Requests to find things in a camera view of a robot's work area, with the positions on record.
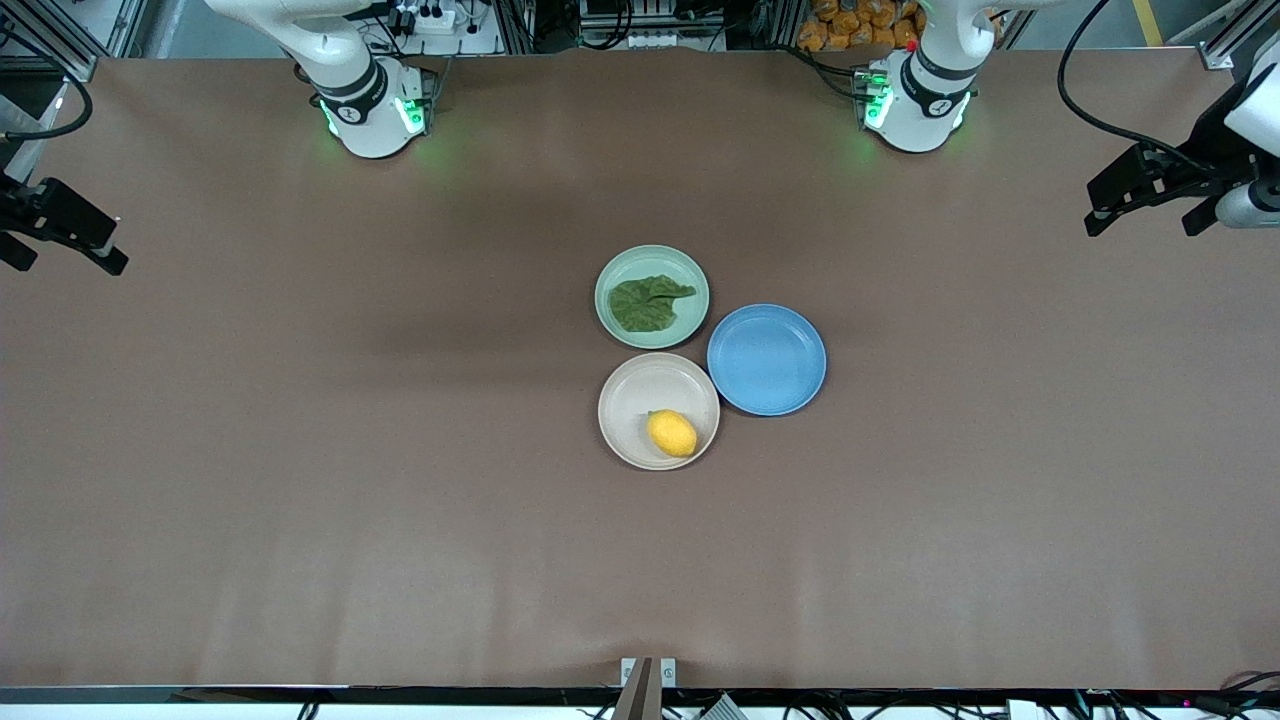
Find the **leaf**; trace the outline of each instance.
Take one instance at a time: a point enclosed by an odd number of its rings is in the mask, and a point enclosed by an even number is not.
[[[622,329],[630,333],[664,331],[676,323],[676,313],[672,310],[676,299],[689,297],[695,292],[698,291],[667,275],[626,281],[609,291],[609,311]]]

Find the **plate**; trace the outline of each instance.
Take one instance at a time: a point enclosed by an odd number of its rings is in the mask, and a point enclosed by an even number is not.
[[[692,457],[672,457],[649,439],[649,413],[675,410],[698,430]],[[707,373],[668,352],[648,352],[618,365],[604,380],[600,433],[618,457],[645,470],[675,470],[698,459],[719,429],[719,396]]]
[[[721,395],[753,415],[786,415],[818,395],[827,348],[813,324],[781,305],[748,305],[712,333],[707,368]]]
[[[640,281],[654,275],[667,275],[680,284],[691,286],[696,292],[691,297],[677,297],[672,309],[676,322],[664,331],[652,333],[632,333],[622,329],[609,310],[609,291],[626,281]],[[595,314],[609,334],[641,350],[659,350],[678,345],[694,334],[712,304],[712,290],[707,275],[692,258],[666,245],[640,245],[622,251],[600,272],[595,281]]]

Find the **blue plate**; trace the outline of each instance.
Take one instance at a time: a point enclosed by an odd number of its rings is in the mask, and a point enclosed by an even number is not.
[[[748,305],[716,327],[707,368],[735,407],[753,415],[786,415],[818,395],[827,377],[827,348],[813,324],[795,310]]]

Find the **table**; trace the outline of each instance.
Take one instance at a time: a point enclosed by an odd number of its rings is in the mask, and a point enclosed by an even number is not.
[[[105,61],[44,170],[109,278],[3,282],[0,682],[1216,687],[1280,660],[1280,243],[1084,236],[1124,147],[997,54],[908,156],[772,54],[462,60],[435,136],[346,154],[285,61]],[[1192,51],[1080,53],[1178,140]],[[591,309],[666,242],[806,314],[803,413],[632,470]],[[709,329],[677,352],[701,360]]]

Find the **yellow lemon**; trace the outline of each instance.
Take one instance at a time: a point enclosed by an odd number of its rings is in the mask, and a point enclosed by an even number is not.
[[[698,447],[698,430],[675,410],[649,413],[649,437],[658,450],[672,457],[689,457]]]

